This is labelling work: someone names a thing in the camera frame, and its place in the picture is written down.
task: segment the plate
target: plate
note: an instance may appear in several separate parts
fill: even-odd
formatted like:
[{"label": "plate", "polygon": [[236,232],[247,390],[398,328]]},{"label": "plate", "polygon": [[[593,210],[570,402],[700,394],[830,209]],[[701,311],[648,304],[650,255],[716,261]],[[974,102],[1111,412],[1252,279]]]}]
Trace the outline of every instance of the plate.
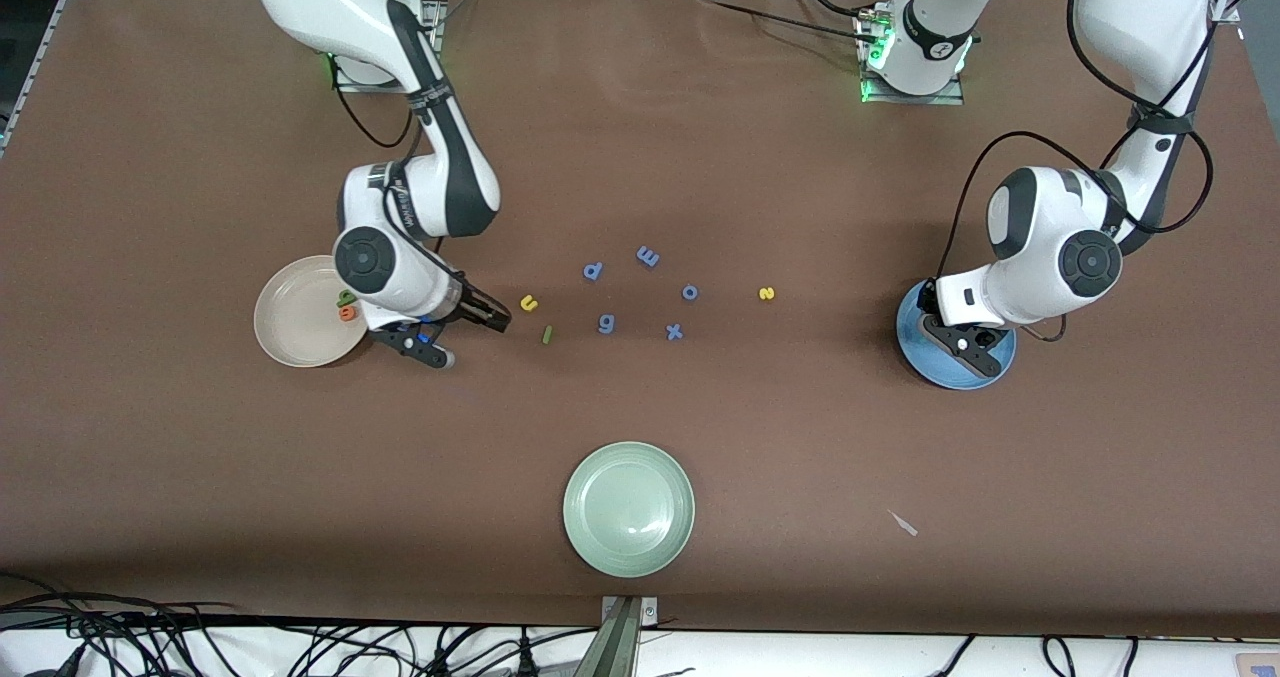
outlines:
[{"label": "plate", "polygon": [[689,476],[654,445],[603,445],[582,459],[564,490],[568,540],[605,575],[653,575],[676,559],[692,530]]},{"label": "plate", "polygon": [[289,367],[319,367],[351,352],[365,337],[365,320],[338,319],[338,276],[332,253],[302,257],[262,288],[253,307],[257,344]]}]

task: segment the green plate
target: green plate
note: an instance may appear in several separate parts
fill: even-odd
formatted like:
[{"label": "green plate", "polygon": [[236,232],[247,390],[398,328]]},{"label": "green plate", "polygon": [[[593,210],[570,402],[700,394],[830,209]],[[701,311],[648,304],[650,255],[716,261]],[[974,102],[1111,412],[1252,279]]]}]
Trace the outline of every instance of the green plate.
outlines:
[{"label": "green plate", "polygon": [[564,531],[577,554],[614,577],[671,564],[694,530],[694,488],[669,454],[644,443],[593,452],[564,490]]}]

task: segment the brown table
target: brown table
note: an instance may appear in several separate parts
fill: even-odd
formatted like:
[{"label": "brown table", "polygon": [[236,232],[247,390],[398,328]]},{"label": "brown table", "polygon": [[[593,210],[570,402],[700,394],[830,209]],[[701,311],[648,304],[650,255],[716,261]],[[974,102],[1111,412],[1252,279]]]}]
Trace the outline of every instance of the brown table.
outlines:
[{"label": "brown table", "polygon": [[[472,0],[445,67],[503,212],[444,255],[541,305],[448,331],[452,372],[380,346],[289,370],[253,299],[330,248],[347,170],[399,150],[256,0],[73,1],[0,161],[0,563],[307,616],[590,623],[631,593],[690,627],[1275,633],[1280,159],[1240,40],[1221,29],[1202,102],[1202,216],[959,394],[910,372],[893,312],[970,163],[1010,129],[1097,159],[1128,113],[1061,1],[980,27],[965,106],[905,108],[859,102],[846,40],[709,3]],[[989,259],[980,193],[1028,163],[1060,164],[1010,145],[980,171],[955,267]],[[628,439],[698,497],[685,553],[637,581],[559,520],[572,467]]]}]

